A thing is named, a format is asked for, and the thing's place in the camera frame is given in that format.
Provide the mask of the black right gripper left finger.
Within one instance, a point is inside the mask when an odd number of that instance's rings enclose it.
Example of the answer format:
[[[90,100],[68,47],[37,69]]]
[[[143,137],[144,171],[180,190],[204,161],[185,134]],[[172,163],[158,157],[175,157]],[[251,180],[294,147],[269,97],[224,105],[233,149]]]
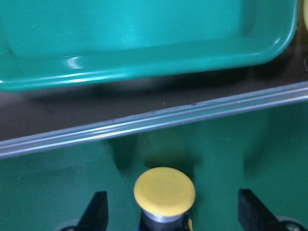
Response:
[[[96,192],[77,224],[77,231],[105,231],[107,226],[107,192]]]

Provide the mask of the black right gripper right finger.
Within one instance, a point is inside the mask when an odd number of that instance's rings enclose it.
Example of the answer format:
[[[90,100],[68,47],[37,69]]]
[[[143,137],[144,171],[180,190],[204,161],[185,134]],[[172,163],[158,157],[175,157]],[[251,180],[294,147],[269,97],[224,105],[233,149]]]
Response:
[[[238,192],[238,220],[244,231],[284,230],[284,226],[250,189]]]

